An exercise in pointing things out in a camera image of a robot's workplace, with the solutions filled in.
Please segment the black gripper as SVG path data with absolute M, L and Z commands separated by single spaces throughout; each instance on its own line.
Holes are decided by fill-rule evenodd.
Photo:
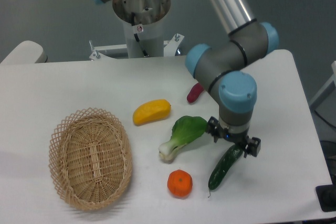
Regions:
M 205 132 L 213 137 L 214 143 L 219 139 L 224 139 L 234 144 L 246 142 L 244 149 L 244 158 L 248 155 L 257 157 L 261 149 L 261 139 L 257 137 L 247 137 L 248 129 L 238 133 L 230 132 L 227 128 L 222 128 L 216 118 L 213 116 L 207 122 Z

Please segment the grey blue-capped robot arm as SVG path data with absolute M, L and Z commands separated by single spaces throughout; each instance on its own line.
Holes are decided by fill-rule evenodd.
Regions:
M 130 58 L 164 54 L 163 38 L 155 29 L 168 14 L 170 0 L 94 0 L 112 2 L 117 17 L 125 24 Z M 185 66 L 219 106 L 219 117 L 210 118 L 206 132 L 239 145 L 245 155 L 257 156 L 261 141 L 248 130 L 257 100 L 254 78 L 242 69 L 276 50 L 278 33 L 269 23 L 260 23 L 245 0 L 210 0 L 229 42 L 214 50 L 206 44 L 193 47 Z

